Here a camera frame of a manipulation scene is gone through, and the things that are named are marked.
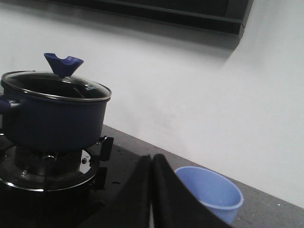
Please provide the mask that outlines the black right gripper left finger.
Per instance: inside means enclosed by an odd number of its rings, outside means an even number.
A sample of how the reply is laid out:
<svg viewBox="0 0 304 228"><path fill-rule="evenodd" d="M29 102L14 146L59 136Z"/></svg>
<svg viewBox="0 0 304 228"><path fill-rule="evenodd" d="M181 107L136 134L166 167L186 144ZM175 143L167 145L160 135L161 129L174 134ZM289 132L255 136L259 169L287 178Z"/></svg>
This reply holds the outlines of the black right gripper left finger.
<svg viewBox="0 0 304 228"><path fill-rule="evenodd" d="M128 181L104 208L80 228L148 228L150 222L151 158L142 156Z"/></svg>

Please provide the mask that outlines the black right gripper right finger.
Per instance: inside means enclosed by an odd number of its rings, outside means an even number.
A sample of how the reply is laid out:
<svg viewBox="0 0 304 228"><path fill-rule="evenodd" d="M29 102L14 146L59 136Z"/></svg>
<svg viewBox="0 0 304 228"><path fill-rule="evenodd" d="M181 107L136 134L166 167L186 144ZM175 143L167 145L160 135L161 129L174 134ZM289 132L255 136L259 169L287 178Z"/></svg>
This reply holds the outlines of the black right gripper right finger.
<svg viewBox="0 0 304 228"><path fill-rule="evenodd" d="M152 211L155 228L229 228L191 194L165 156L152 160Z"/></svg>

